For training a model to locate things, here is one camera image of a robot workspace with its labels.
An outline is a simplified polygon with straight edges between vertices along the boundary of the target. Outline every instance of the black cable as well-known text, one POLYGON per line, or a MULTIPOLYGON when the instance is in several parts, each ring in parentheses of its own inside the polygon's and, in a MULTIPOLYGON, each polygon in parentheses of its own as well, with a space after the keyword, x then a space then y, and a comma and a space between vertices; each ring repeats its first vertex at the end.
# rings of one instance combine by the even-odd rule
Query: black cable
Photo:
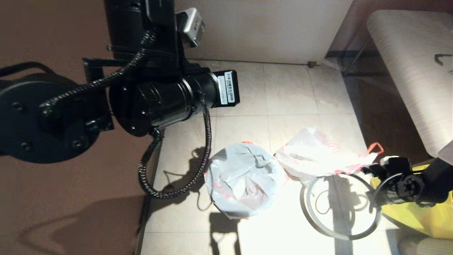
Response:
POLYGON ((315 200, 315 202, 314 202, 314 208, 316 209, 316 211, 317 211, 319 214, 322 214, 322 215, 327 214, 327 213, 329 212, 329 210, 330 210, 331 207, 330 207, 330 205, 329 205, 329 208, 327 209, 327 211, 326 211, 325 213, 320 212, 320 211, 318 210, 318 199, 319 199, 319 197, 320 197, 323 193, 328 192, 328 191, 329 191, 329 190, 324 190, 323 192, 319 193, 319 195, 316 197, 316 200, 315 200))
POLYGON ((155 132, 153 133, 154 139, 153 139, 152 143, 148 146, 148 149, 146 149, 146 151, 143 154, 143 157, 141 158, 141 161, 138 165, 139 182, 140 182, 142 189, 147 194, 150 194, 151 196, 153 196, 155 198, 165 198, 165 199, 176 198, 178 196, 182 196, 185 193, 187 193, 189 191, 189 189, 197 182, 197 179, 199 179, 200 177, 203 176, 204 169, 205 169, 207 161, 209 159, 209 155, 211 154, 212 135, 211 135, 211 119, 209 116, 209 110, 208 110, 206 102, 204 100, 204 95, 200 96, 200 101, 201 101, 201 105, 203 107, 206 143, 205 143, 205 148, 204 148, 203 159, 201 161, 198 172, 195 174, 193 179, 188 184, 186 184, 185 187, 183 187, 177 191, 165 193, 165 192, 155 190, 152 187, 152 185, 148 183, 148 179, 146 178, 146 165, 148 164, 149 159, 153 155, 154 149, 162 142, 162 135, 161 135, 160 131, 155 130, 155 132))
POLYGON ((25 63, 15 64, 15 65, 11 65, 11 66, 7 66, 7 67, 4 67, 4 68, 1 68, 0 69, 0 77, 7 76, 7 75, 10 75, 10 74, 15 74, 15 73, 18 73, 18 72, 21 72, 21 71, 24 71, 24 70, 27 70, 27 69, 31 69, 31 68, 38 68, 38 69, 41 69, 41 70, 43 70, 44 72, 46 72, 48 74, 55 74, 55 72, 52 71, 52 69, 50 69, 46 65, 43 65, 43 64, 38 63, 38 62, 25 62, 25 63))
POLYGON ((130 73, 131 71, 134 71, 137 68, 144 66, 150 58, 150 53, 146 49, 153 45, 156 42, 156 39, 157 35, 155 30, 147 31, 144 34, 142 40, 140 41, 140 45, 142 45, 142 50, 136 53, 133 59, 126 66, 122 67, 121 69, 117 70, 112 74, 107 75, 102 79, 95 80, 85 85, 77 86, 72 90, 69 90, 59 96, 47 100, 46 102, 40 105, 43 114, 46 117, 49 117, 53 113, 53 109, 55 108, 55 106, 60 104, 63 100, 73 98, 86 91, 106 88, 110 86, 113 82, 123 78, 126 74, 130 73))
POLYGON ((211 198, 211 202, 209 203, 209 205, 208 205, 206 208, 201 209, 201 207, 200 207, 200 196, 201 196, 201 194, 200 194, 200 191, 197 191, 197 193, 198 193, 198 197, 197 197, 197 207, 198 207, 198 209, 199 209, 200 211, 206 211, 206 210, 209 209, 209 208, 211 207, 211 205, 212 205, 212 198, 211 198))
POLYGON ((381 191, 382 187, 384 185, 386 185, 387 183, 389 183, 392 179, 402 176, 402 175, 403 175, 402 173, 394 174, 379 184, 379 186, 376 188, 376 190, 374 190, 373 197, 371 198, 371 201, 370 201, 370 210, 369 210, 370 213, 373 212, 373 206, 375 204, 376 195, 381 191))

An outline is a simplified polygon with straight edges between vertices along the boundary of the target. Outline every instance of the trash bag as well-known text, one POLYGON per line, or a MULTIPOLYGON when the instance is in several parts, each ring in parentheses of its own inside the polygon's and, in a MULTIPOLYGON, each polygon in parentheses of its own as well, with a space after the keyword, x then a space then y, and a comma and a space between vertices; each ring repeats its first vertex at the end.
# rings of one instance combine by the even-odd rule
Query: trash bag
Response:
POLYGON ((314 126, 302 129, 274 156, 288 174, 308 181, 339 173, 353 174, 363 166, 372 164, 377 155, 383 152, 384 149, 378 143, 372 144, 363 155, 340 151, 334 141, 314 126), (381 151, 371 152, 375 146, 381 151))
POLYGON ((269 208, 288 180, 273 156, 250 143, 219 151, 204 177, 213 203, 230 219, 246 219, 269 208))

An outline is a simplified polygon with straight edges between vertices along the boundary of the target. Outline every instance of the white label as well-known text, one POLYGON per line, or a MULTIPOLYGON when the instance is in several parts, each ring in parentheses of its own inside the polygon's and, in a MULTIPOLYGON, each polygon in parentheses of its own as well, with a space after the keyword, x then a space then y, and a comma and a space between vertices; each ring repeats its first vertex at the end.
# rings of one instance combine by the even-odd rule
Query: white label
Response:
POLYGON ((225 73, 226 92, 228 93, 228 102, 234 103, 233 72, 225 73))
POLYGON ((225 76, 218 76, 217 79, 219 80, 220 103, 228 104, 227 86, 225 85, 225 76))

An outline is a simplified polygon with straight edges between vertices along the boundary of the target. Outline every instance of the floor tile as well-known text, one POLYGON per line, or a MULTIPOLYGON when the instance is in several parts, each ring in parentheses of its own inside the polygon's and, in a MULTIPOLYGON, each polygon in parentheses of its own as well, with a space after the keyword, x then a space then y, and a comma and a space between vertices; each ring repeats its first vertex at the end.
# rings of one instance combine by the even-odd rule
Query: floor tile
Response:
POLYGON ((319 119, 324 133, 334 140, 340 150, 366 153, 367 147, 354 114, 321 114, 319 119))
POLYGON ((145 233, 141 255, 208 255, 209 233, 145 233))
POLYGON ((317 114, 269 116, 268 120, 270 151, 272 153, 289 142, 301 129, 321 126, 317 114))
MULTIPOLYGON (((212 149, 216 138, 216 118, 212 122, 212 149)), ((202 118, 191 118, 169 126, 165 130, 154 188, 162 190, 171 184, 173 190, 184 187, 198 171, 204 153, 205 134, 202 118)), ((188 196, 175 199, 151 200, 151 217, 148 232, 209 231, 208 212, 205 208, 210 198, 204 180, 199 180, 188 196)))
POLYGON ((317 114, 307 66, 264 64, 268 115, 317 114))
POLYGON ((217 117, 215 152, 237 142, 249 141, 270 152, 267 116, 217 117))
POLYGON ((308 71, 319 114, 354 113, 340 70, 322 64, 308 71))
POLYGON ((335 254, 333 238, 306 229, 241 232, 239 240, 242 255, 335 254))
POLYGON ((241 102, 235 107, 218 108, 218 116, 266 115, 263 64, 220 61, 220 70, 236 70, 241 102))
POLYGON ((151 199, 151 216, 146 232, 209 232, 209 210, 202 211, 210 203, 206 187, 197 192, 173 199, 151 199))

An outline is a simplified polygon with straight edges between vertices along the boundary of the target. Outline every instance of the chair leg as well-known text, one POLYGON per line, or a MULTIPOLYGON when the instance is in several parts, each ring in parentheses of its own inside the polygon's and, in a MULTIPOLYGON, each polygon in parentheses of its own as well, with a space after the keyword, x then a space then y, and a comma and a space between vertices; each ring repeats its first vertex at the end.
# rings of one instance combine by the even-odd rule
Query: chair leg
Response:
POLYGON ((354 58, 354 60, 349 64, 349 66, 346 68, 346 71, 344 71, 342 74, 343 74, 343 77, 347 76, 349 71, 351 70, 352 66, 357 62, 357 59, 359 59, 360 55, 362 55, 363 51, 365 50, 365 47, 368 45, 368 43, 370 42, 371 40, 371 35, 368 36, 368 38, 366 39, 365 43, 362 45, 362 47, 360 48, 359 52, 357 53, 356 57, 354 58))

